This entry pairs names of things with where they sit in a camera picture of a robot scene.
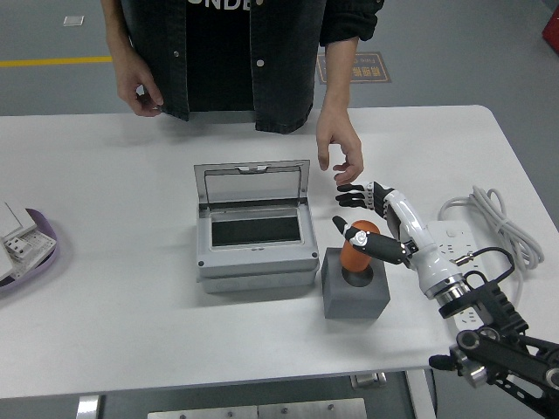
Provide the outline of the person's left hand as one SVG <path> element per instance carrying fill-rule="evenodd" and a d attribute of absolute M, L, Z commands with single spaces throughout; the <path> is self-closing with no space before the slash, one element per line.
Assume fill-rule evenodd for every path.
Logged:
<path fill-rule="evenodd" d="M 344 155 L 344 162 L 333 166 L 337 186 L 350 184 L 363 172 L 362 142 L 344 106 L 324 106 L 316 126 L 316 144 L 320 169 L 330 166 L 329 147 L 338 145 Z"/>

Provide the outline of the person's right hand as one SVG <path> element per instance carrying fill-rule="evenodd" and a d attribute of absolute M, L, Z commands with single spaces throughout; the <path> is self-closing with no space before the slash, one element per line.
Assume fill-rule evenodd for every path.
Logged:
<path fill-rule="evenodd" d="M 134 114 L 155 117 L 162 112 L 161 91 L 145 65 L 116 66 L 115 76 L 118 96 Z"/>

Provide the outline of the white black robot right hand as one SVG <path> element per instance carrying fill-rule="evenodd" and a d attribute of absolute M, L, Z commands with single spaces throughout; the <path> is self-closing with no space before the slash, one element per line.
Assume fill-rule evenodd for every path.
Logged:
<path fill-rule="evenodd" d="M 467 293 L 464 275 L 443 256 L 431 233 L 405 195 L 377 182 L 346 184 L 337 188 L 342 207 L 365 208 L 382 217 L 392 234 L 386 237 L 333 217 L 346 241 L 362 254 L 391 264 L 405 264 L 418 275 L 419 288 L 443 306 Z"/>

